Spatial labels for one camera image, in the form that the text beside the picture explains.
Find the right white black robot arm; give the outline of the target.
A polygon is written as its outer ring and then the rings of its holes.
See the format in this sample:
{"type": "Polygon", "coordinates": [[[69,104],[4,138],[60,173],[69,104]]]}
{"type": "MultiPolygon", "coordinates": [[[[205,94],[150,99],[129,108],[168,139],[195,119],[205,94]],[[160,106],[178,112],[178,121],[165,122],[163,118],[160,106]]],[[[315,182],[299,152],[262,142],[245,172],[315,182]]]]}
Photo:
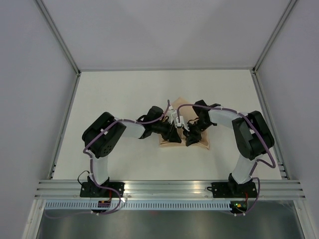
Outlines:
{"type": "Polygon", "coordinates": [[[210,126],[223,125],[234,132],[239,158],[235,169],[229,174],[227,182],[211,183],[207,190],[214,198],[255,198],[257,188],[252,175],[262,154],[269,155],[270,162],[267,164],[275,168],[275,160],[270,153],[275,140],[259,111],[247,114],[233,109],[224,108],[220,104],[207,105],[200,100],[192,105],[195,120],[190,120],[183,128],[186,146],[198,143],[201,134],[210,126]]]}

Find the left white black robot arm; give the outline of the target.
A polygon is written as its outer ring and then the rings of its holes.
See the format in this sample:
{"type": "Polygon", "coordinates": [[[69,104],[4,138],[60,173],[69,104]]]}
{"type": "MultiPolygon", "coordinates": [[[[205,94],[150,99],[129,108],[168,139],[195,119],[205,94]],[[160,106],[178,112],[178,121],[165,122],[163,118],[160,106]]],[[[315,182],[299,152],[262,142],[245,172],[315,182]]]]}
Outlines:
{"type": "Polygon", "coordinates": [[[152,106],[147,114],[137,120],[119,119],[109,112],[102,113],[82,134],[83,153],[90,158],[90,171],[83,189],[90,189],[97,197],[104,197],[110,188],[108,175],[108,155],[123,137],[145,139],[152,133],[159,134],[164,141],[181,143],[177,129],[165,111],[152,106]]]}

